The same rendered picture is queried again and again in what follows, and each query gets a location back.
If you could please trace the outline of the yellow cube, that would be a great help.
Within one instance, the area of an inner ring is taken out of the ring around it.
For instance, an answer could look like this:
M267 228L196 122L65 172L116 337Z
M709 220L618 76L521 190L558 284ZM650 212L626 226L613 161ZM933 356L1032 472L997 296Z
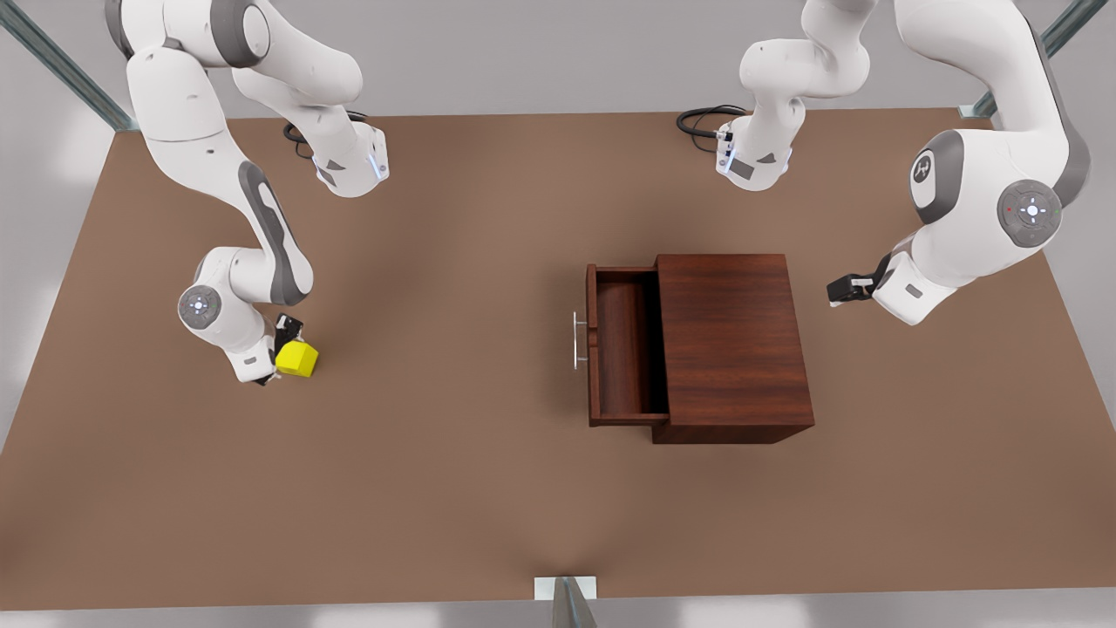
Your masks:
M312 345L308 345L301 339L291 339L289 342L283 342L283 346L276 351L276 373L309 378L317 365L318 357L319 352Z

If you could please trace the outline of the silver frame post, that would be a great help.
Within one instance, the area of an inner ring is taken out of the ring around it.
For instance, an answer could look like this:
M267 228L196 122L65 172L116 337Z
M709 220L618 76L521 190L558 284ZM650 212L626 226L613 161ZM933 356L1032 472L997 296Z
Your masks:
M551 628L598 628L590 600L597 600L597 577L535 577L533 599L550 601Z
M1033 35L1035 48L1040 60L1048 61L1066 44L1072 40L1078 32L1091 21L1091 18L1101 11L1105 4L1112 0L1071 0L1065 6L1064 12L1056 17L1051 25L1045 28L1043 32L1036 33L1029 27L1029 33ZM995 91L988 85L989 89L971 105L961 105L958 113L962 119L992 119L997 112L1000 112L999 102L995 100Z
M119 104L73 60L71 56L62 51L32 17L17 7L15 0L0 0L0 25L18 44L22 44L36 60L44 64L59 83L87 104L112 131L117 133L140 131L135 119L124 112Z

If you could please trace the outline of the dark wooden cabinet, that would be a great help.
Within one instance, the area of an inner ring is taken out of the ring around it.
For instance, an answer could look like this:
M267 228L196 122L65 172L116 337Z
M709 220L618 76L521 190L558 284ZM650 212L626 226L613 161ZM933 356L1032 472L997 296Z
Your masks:
M655 259L668 417L655 444L776 444L814 425L781 254Z

